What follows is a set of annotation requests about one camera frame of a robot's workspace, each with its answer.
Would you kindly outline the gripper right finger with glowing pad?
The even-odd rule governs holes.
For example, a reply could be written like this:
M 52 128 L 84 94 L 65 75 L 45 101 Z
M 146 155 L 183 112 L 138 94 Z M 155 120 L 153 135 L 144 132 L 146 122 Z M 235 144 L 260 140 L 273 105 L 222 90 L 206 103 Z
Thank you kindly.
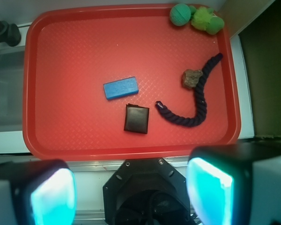
M 197 147 L 186 189 L 205 225 L 281 225 L 281 143 Z

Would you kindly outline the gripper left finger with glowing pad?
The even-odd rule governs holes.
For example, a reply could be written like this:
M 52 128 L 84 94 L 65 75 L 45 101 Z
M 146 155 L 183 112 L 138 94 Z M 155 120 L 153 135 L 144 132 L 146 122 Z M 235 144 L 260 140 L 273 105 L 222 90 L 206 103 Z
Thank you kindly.
M 74 173 L 62 160 L 0 163 L 0 225 L 71 225 Z

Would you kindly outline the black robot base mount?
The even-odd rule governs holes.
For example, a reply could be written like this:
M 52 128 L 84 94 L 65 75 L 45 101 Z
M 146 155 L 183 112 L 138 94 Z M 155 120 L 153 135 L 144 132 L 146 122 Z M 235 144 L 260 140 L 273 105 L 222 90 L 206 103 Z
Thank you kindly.
M 194 225 L 186 179 L 162 158 L 126 160 L 103 186 L 109 225 Z

